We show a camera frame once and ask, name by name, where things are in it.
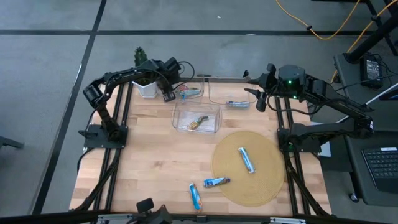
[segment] cork placemat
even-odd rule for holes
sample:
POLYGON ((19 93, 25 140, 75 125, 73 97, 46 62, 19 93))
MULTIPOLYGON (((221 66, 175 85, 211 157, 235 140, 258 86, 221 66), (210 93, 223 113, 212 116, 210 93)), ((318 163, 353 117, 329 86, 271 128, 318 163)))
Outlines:
POLYGON ((257 207, 270 202, 278 194, 285 178, 282 154, 264 136, 240 131, 225 137, 211 160, 213 177, 229 177, 231 182, 220 185, 222 193, 232 202, 257 207), (249 174, 239 147, 245 147, 256 172, 249 174))

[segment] keyboard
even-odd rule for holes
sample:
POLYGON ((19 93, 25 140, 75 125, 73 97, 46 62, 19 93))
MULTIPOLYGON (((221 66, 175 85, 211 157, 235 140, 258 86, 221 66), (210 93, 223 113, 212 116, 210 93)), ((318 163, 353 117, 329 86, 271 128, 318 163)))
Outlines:
POLYGON ((374 185, 380 191, 398 194, 398 149, 364 149, 362 154, 374 185))

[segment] black floor stripe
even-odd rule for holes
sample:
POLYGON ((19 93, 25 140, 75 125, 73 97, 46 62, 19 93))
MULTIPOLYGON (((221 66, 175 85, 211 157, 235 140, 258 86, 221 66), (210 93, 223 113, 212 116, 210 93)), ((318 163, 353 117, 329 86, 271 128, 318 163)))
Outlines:
MULTIPOLYGON (((98 26, 100 25, 101 18, 104 12, 105 4, 106 0, 102 0, 95 19, 93 31, 98 30, 98 26)), ((70 94, 67 107, 63 112, 60 126, 58 127, 57 134, 55 135, 55 139, 50 150, 50 156, 47 159, 44 172, 40 178, 40 185, 38 187, 38 191, 36 191, 35 197, 32 202, 31 212, 33 215, 38 215, 42 213, 43 206, 45 203, 45 198, 47 196, 47 193, 49 192, 52 177, 54 175, 58 158, 61 153, 63 141, 65 140, 65 135, 67 133, 70 118, 72 117, 73 108, 75 107, 81 82, 83 81, 83 77, 86 71, 88 59, 90 57, 90 53, 94 45, 95 37, 96 37, 95 35, 90 35, 90 38, 88 39, 86 50, 81 60, 80 69, 78 71, 75 83, 73 84, 72 92, 70 94)))
MULTIPOLYGON (((318 31, 318 35, 333 35, 335 31, 318 31)), ((359 36, 361 31, 341 31, 340 36, 359 36)), ((0 30, 0 35, 263 35, 313 36, 309 31, 289 30, 0 30)))

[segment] gray carpet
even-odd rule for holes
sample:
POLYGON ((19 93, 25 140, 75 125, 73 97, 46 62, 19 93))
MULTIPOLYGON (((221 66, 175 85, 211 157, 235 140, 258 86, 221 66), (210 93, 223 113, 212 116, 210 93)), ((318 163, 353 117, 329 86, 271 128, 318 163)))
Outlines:
MULTIPOLYGON (((353 4, 280 2, 316 30, 335 30, 353 4)), ((375 1, 381 9, 381 1, 375 1)), ((0 29, 90 30, 100 1, 4 0, 0 8, 0 29)), ((370 13, 360 5, 345 30, 361 30, 370 13)), ((274 1, 108 1, 100 30, 304 30, 277 7, 274 1)), ((25 215, 49 155, 65 109, 88 36, 0 35, 0 135, 25 142, 17 151, 0 150, 0 216, 25 215)), ((97 36, 82 88, 105 72, 133 65, 134 49, 141 46, 154 59, 187 60, 197 73, 241 77, 249 70, 256 77, 268 63, 277 67, 299 65, 307 73, 329 80, 334 71, 333 56, 345 52, 353 37, 336 37, 327 42, 314 37, 233 35, 125 35, 97 36)), ((373 49, 389 55, 385 42, 373 49)), ((76 179, 76 162, 83 138, 77 133, 91 112, 79 93, 44 212, 68 210, 76 179)), ((341 117, 325 108, 313 117, 334 122, 341 117)), ((339 217, 396 222, 396 208, 370 207, 352 203, 346 174, 324 173, 332 212, 339 217)))

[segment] wooden tabletop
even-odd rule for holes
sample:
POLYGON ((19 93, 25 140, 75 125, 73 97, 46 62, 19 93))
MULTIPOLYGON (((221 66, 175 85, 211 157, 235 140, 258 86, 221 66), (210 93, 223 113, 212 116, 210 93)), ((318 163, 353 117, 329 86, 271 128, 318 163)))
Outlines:
MULTIPOLYGON (((225 93, 245 96, 243 88, 247 87, 247 84, 243 83, 210 85, 211 100, 215 102, 225 102, 225 98, 231 96, 225 93)), ((204 86, 203 97, 194 100, 209 103, 209 86, 207 83, 204 86)), ((126 90, 125 86, 118 123, 121 122, 126 90)), ((117 92, 114 90, 112 98, 108 101, 110 113, 113 111, 117 92)), ((151 197, 155 209, 164 204, 170 213, 196 213, 188 187, 190 182, 194 182, 197 183, 203 202, 203 214, 292 215, 286 179, 276 198, 260 207, 237 205, 224 197, 219 188, 205 189, 202 184, 204 179, 212 177, 211 155, 216 145, 227 135, 236 131, 255 131, 277 144, 276 112, 267 108, 265 113, 260 113, 255 109, 255 103, 248 110, 231 110, 221 106, 223 120, 216 134, 180 133, 172 126, 171 119, 176 101, 164 103, 159 96, 151 100, 143 99, 138 89, 133 88, 127 120, 129 134, 126 147, 121 153, 112 211, 137 212, 136 203, 151 197)), ((274 105, 275 101, 271 99, 270 102, 274 105)), ((297 100, 291 100, 290 104, 292 108, 307 110, 306 104, 297 100)), ((293 118, 295 123, 310 123, 308 116, 296 112, 293 112, 293 118)), ((97 115, 93 121, 100 123, 97 115)), ((288 127, 286 117, 284 121, 285 127, 288 127)), ((307 188, 322 208, 331 212, 319 161, 310 153, 300 155, 307 188)), ((97 184, 103 157, 104 149, 94 149, 82 160, 70 208, 79 206, 97 184)), ((298 209, 303 213, 300 191, 295 187, 298 209)), ((107 192, 108 186, 104 188, 101 208, 104 208, 107 192)))

